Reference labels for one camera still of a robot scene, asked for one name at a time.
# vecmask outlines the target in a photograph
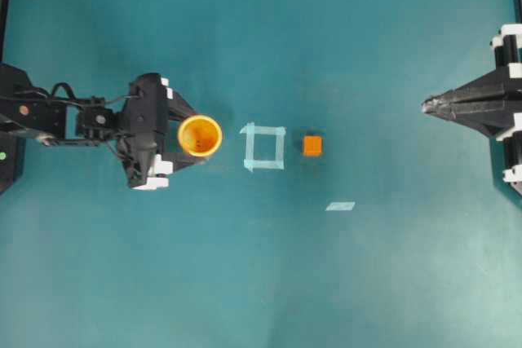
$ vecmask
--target teal mat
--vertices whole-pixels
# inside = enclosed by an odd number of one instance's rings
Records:
[[[420,111],[493,68],[512,4],[11,0],[5,61],[36,86],[111,98],[159,72],[224,141],[154,193],[105,148],[29,142],[0,198],[0,346],[519,347],[498,146]],[[286,128],[284,170],[243,167],[251,121]]]

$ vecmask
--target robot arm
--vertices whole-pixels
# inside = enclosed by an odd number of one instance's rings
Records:
[[[57,96],[60,88],[66,97]],[[121,99],[125,104],[120,112],[107,108]],[[78,139],[65,138],[69,106],[78,109]],[[182,121],[195,114],[169,87],[168,80],[157,73],[137,77],[130,84],[128,95],[106,101],[99,97],[78,99],[66,83],[55,85],[49,93],[33,86],[26,72],[0,64],[0,154],[2,149],[9,149],[9,155],[4,152],[6,156],[0,160],[0,171],[4,166],[3,172],[8,173],[3,181],[0,177],[0,192],[20,175],[21,139],[36,139],[48,147],[97,147],[104,143],[122,162],[129,187],[168,187],[167,175],[204,160],[184,152],[166,151],[169,121]],[[116,143],[115,150],[111,142]]]
[[[427,99],[422,111],[501,142],[506,166],[503,179],[522,195],[522,24],[502,26],[491,47],[494,71]]]

